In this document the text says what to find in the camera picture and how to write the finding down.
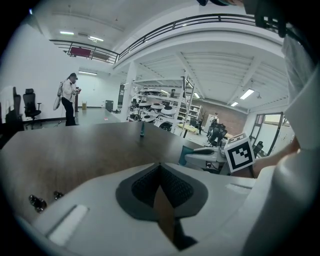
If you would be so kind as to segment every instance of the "bottle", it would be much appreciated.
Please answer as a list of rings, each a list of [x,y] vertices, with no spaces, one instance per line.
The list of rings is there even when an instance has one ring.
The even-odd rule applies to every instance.
[[[145,136],[145,122],[142,122],[140,137],[144,137],[144,136]]]

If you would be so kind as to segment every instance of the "trash bin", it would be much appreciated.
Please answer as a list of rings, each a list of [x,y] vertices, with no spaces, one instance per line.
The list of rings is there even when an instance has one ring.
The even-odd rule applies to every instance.
[[[82,101],[82,110],[87,110],[87,102]]]

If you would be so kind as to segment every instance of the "white wall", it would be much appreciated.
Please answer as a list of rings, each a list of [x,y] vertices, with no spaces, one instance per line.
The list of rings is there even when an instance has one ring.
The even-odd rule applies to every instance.
[[[21,95],[20,113],[24,115],[23,94],[26,89],[32,88],[35,93],[36,103],[40,105],[39,119],[60,118],[65,116],[61,107],[54,111],[53,105],[57,97],[58,87],[71,73],[77,73],[79,64],[67,56],[56,45],[48,41],[38,31],[25,24],[20,26],[9,43],[1,59],[0,69],[0,94],[1,101],[6,102],[6,97],[12,93],[2,92],[6,88],[16,87]]]
[[[113,101],[113,110],[118,107],[121,77],[97,72],[98,75],[79,74],[76,85],[82,89],[78,106],[86,102],[88,107],[105,107],[106,100]]]

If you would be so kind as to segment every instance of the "woman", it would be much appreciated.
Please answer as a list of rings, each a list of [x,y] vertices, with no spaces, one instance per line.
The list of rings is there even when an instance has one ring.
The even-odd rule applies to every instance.
[[[72,73],[62,85],[61,102],[65,108],[65,126],[75,126],[74,107],[75,96],[78,95],[81,89],[76,89],[76,80],[78,80],[76,73]]]

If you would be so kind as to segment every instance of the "white box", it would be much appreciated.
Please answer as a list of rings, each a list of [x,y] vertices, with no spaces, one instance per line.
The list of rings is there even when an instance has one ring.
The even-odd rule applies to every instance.
[[[245,132],[229,138],[224,152],[231,173],[253,165],[256,161],[250,138]]]

